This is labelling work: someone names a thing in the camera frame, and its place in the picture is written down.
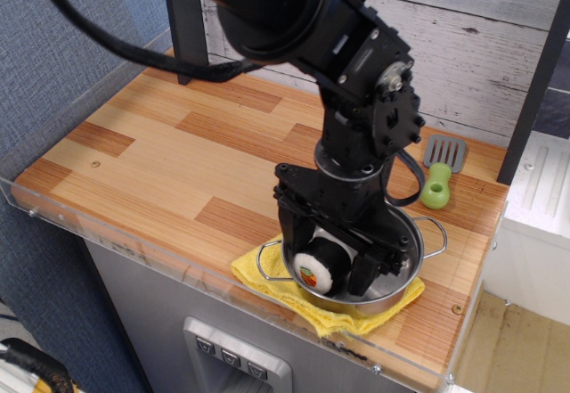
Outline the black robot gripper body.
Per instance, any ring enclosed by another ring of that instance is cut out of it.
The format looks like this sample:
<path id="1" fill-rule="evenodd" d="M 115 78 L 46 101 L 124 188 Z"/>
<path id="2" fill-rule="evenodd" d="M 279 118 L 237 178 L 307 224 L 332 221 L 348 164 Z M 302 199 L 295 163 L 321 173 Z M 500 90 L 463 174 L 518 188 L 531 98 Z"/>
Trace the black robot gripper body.
<path id="1" fill-rule="evenodd" d="M 274 197 L 277 203 L 306 213 L 315 229 L 320 227 L 351 247 L 354 258 L 369 255 L 386 261 L 392 265 L 389 274 L 399 275 L 409 258 L 412 237 L 395 209 L 411 204 L 412 197 L 393 199 L 387 193 L 392 166 L 389 160 L 347 173 L 281 163 L 275 168 L 279 183 Z"/>

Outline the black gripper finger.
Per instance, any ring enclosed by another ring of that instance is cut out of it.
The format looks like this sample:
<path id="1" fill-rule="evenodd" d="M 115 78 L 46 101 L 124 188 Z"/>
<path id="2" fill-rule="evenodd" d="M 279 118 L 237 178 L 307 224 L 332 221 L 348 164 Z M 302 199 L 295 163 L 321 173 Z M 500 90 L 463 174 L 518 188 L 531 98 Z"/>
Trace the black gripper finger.
<path id="1" fill-rule="evenodd" d="M 351 295 L 362 296 L 371 284 L 381 275 L 389 274 L 392 265 L 369 255 L 357 255 L 352 269 L 347 290 Z"/>
<path id="2" fill-rule="evenodd" d="M 278 217 L 281 225 L 284 255 L 289 261 L 301 250 L 304 250 L 313 239 L 314 222 L 299 208 L 288 203 L 278 203 Z"/>

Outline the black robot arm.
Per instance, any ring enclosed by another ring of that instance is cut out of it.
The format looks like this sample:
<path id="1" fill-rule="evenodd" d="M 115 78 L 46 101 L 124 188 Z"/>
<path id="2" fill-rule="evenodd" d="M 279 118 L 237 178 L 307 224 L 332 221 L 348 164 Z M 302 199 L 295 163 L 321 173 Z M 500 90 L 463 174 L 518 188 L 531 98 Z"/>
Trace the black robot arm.
<path id="1" fill-rule="evenodd" d="M 424 119 L 409 46 L 365 0 L 213 0 L 231 46 L 252 68 L 288 63 L 314 78 L 324 108 L 314 168 L 275 169 L 283 252 L 290 272 L 320 295 L 366 294 L 399 275 L 411 229 L 387 181 Z"/>

